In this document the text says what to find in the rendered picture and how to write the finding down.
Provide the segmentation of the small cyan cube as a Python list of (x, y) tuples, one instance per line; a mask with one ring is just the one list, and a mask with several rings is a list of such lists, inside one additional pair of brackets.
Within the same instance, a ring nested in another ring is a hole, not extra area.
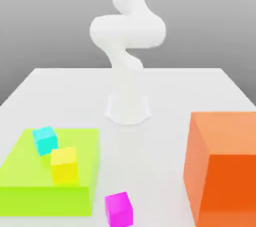
[(34, 145), (40, 156), (50, 154), (52, 150), (58, 149), (58, 138), (51, 126), (35, 129), (32, 131)]

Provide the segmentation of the small yellow cube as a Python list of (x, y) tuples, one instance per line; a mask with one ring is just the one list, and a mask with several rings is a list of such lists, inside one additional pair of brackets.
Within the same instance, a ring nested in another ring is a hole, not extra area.
[(53, 149), (50, 167), (55, 185), (77, 184), (79, 181), (77, 149), (75, 147)]

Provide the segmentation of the small magenta cube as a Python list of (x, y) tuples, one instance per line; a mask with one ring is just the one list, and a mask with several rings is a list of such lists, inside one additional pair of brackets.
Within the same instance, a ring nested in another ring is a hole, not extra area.
[(126, 191), (106, 196), (104, 205), (110, 227), (133, 226), (133, 207)]

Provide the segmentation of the large orange box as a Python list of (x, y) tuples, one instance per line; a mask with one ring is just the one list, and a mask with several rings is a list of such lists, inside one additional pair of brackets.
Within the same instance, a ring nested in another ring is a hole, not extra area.
[(256, 112), (193, 112), (183, 180), (195, 227), (256, 227)]

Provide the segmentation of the large lime green box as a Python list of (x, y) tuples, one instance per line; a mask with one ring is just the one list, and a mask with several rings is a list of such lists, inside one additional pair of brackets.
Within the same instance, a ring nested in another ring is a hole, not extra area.
[(76, 183), (56, 185), (51, 156), (39, 156), (33, 129), (26, 128), (0, 166), (0, 216), (90, 217), (100, 165), (97, 128), (57, 128), (59, 147), (75, 147)]

